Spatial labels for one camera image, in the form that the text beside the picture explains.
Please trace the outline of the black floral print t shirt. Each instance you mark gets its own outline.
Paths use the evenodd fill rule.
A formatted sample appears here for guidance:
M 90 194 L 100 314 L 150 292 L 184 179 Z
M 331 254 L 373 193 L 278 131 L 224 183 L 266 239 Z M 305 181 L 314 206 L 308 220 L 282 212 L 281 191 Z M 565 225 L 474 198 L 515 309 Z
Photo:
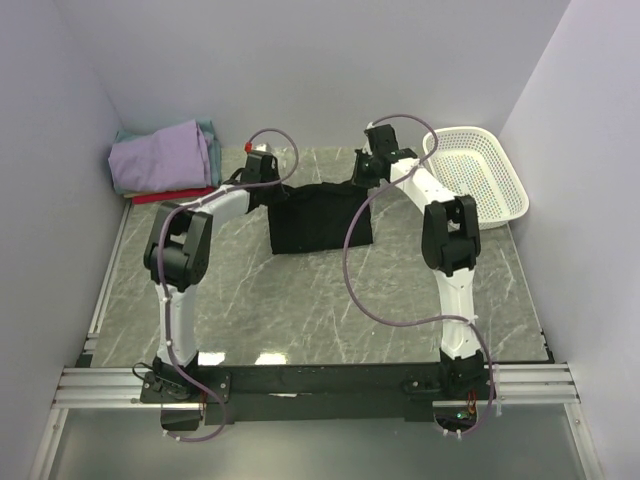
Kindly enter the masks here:
M 276 186 L 267 196 L 269 237 L 274 255 L 338 250 L 373 243 L 371 211 L 366 207 L 351 227 L 368 191 L 349 182 Z

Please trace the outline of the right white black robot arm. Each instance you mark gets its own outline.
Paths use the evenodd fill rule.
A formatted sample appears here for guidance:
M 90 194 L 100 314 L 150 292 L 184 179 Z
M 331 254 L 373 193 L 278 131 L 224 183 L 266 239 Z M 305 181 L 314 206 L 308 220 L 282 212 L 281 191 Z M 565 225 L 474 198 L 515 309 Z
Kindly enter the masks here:
M 476 202 L 444 186 L 411 149 L 400 148 L 391 125 L 371 123 L 365 136 L 352 180 L 366 188 L 385 180 L 422 213 L 421 253 L 436 279 L 442 322 L 438 386 L 449 397 L 464 395 L 485 373 L 474 330 L 473 280 L 481 252 Z

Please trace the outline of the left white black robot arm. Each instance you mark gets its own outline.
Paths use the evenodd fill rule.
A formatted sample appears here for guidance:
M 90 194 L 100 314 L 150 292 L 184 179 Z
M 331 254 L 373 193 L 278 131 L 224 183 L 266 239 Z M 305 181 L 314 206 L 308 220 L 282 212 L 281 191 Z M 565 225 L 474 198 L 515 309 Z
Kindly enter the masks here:
M 161 340 L 147 381 L 154 390 L 183 400 L 199 389 L 195 300 L 208 269 L 211 241 L 227 222 L 285 199 L 280 181 L 270 146 L 250 146 L 245 166 L 216 192 L 158 208 L 143 256 L 160 309 Z

